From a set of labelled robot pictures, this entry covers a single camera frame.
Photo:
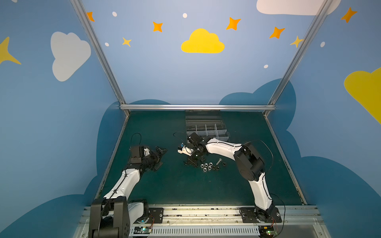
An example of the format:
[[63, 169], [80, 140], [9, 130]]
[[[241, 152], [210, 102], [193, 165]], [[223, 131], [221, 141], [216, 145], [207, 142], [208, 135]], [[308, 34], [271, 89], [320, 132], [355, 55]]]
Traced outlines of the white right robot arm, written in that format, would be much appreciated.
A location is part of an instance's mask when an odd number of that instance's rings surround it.
[[266, 183], [264, 159], [250, 142], [235, 144], [217, 138], [203, 138], [192, 133], [187, 137], [186, 145], [180, 144], [178, 153], [186, 154], [193, 163], [197, 163], [207, 154], [217, 154], [232, 159], [236, 162], [241, 176], [251, 186], [256, 209], [264, 213], [270, 213], [273, 210], [273, 199]]

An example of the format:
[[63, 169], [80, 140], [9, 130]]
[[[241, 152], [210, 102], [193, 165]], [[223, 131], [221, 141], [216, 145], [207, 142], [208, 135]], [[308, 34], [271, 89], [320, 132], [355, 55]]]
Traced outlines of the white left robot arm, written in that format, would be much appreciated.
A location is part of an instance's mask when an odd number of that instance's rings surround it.
[[167, 149], [138, 145], [130, 148], [128, 163], [113, 188], [102, 198], [93, 201], [90, 207], [90, 238], [127, 238], [132, 224], [137, 220], [149, 219], [148, 203], [145, 199], [128, 199], [147, 170], [157, 171]]

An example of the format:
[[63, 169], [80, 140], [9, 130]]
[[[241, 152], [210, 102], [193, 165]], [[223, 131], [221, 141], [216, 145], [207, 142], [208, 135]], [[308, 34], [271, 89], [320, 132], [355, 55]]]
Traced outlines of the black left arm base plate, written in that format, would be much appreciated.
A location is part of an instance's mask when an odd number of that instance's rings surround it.
[[164, 208], [150, 207], [142, 217], [135, 221], [135, 224], [162, 224], [164, 218]]

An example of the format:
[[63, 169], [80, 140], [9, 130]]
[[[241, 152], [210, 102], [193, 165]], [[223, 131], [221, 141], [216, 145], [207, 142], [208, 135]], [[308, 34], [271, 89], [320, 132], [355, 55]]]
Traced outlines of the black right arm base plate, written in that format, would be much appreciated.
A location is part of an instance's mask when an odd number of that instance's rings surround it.
[[282, 216], [276, 207], [262, 210], [257, 207], [241, 207], [239, 209], [243, 223], [282, 223]]

